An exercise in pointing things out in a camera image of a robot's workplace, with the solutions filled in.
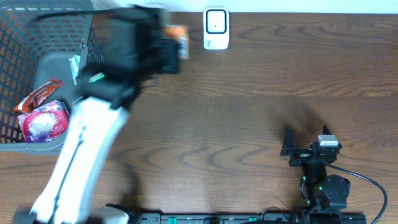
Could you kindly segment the small orange snack packet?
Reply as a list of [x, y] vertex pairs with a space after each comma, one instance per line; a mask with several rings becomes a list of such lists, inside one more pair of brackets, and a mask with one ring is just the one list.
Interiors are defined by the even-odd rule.
[[163, 33], [178, 42], [180, 59], [189, 59], [189, 27], [184, 25], [169, 24], [163, 28]]

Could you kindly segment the teal white snack wrapper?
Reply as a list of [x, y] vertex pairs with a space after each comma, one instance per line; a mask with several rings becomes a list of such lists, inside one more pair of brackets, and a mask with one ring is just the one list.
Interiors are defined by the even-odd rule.
[[74, 82], [74, 85], [77, 85], [78, 83], [78, 72], [80, 69], [80, 56], [75, 55], [72, 58], [68, 59], [70, 68], [71, 68], [71, 73], [72, 73], [72, 80]]

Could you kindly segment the red purple snack bag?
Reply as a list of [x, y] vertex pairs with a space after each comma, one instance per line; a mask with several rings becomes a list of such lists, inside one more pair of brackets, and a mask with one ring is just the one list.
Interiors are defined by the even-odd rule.
[[69, 125], [69, 113], [63, 102], [51, 101], [18, 117], [25, 142], [44, 143], [59, 138]]

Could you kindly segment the brown orange candy bar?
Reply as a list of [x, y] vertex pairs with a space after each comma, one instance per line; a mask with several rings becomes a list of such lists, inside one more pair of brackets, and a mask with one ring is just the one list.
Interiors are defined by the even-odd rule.
[[19, 113], [30, 113], [38, 108], [44, 101], [64, 84], [63, 81], [50, 79], [26, 96], [13, 110]]

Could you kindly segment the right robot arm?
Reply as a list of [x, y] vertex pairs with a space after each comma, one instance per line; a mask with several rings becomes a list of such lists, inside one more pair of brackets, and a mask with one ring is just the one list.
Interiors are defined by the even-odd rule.
[[347, 207], [350, 181], [340, 175], [328, 175], [326, 166], [336, 161], [342, 148], [327, 126], [306, 149], [295, 146], [292, 130], [287, 127], [281, 156], [289, 157], [289, 166], [301, 167], [301, 197], [307, 206], [294, 212], [291, 223], [342, 223], [341, 211]]

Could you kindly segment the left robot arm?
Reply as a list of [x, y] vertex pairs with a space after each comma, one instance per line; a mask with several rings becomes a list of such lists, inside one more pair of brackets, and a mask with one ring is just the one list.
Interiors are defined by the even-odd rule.
[[53, 173], [30, 210], [14, 223], [84, 223], [98, 177], [126, 124], [142, 83], [179, 72], [179, 44], [164, 30], [168, 11], [159, 4], [106, 11], [111, 34], [82, 53], [78, 99]]

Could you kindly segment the white barcode scanner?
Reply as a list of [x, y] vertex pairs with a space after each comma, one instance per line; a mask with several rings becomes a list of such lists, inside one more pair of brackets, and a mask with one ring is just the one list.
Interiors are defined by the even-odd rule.
[[203, 47], [225, 50], [229, 46], [229, 11], [224, 7], [208, 7], [203, 12]]

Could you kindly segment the grey plastic mesh basket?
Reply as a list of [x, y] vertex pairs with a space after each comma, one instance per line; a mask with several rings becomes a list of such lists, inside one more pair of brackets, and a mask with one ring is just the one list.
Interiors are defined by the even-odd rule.
[[64, 84], [48, 101], [63, 102], [68, 111], [78, 99], [68, 59], [100, 61], [92, 28], [90, 0], [1, 1], [1, 151], [51, 155], [62, 150], [65, 136], [44, 143], [24, 141], [13, 108], [49, 81]]

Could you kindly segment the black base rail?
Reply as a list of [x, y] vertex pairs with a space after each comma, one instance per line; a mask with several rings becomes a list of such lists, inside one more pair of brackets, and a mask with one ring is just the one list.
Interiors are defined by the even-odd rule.
[[133, 214], [128, 224], [240, 224], [240, 223], [342, 223], [366, 224], [364, 215], [312, 215], [308, 220], [290, 218], [289, 214], [276, 212], [265, 215], [176, 215], [159, 213]]

